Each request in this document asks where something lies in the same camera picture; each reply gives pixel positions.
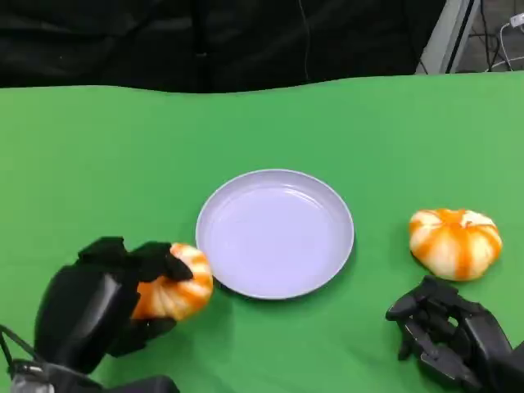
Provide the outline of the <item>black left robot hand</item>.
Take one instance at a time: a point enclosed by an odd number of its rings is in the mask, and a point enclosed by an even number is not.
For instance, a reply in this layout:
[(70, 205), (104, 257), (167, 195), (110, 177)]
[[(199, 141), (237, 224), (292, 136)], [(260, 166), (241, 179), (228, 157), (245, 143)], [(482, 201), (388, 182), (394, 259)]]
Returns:
[(178, 284), (193, 277), (168, 242), (127, 251), (122, 237), (100, 237), (52, 278), (41, 300), (34, 349), (42, 359), (90, 374), (105, 355), (146, 347), (174, 328), (176, 318), (152, 309), (142, 284)]

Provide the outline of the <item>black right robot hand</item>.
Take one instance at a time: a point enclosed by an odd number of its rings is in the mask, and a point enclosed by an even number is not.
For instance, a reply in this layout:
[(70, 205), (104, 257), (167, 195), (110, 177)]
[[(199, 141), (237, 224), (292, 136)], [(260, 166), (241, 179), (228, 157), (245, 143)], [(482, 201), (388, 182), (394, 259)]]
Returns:
[(496, 317), (445, 280), (427, 275), (386, 312), (401, 332), (399, 360), (447, 389), (522, 392), (523, 345), (513, 348)]

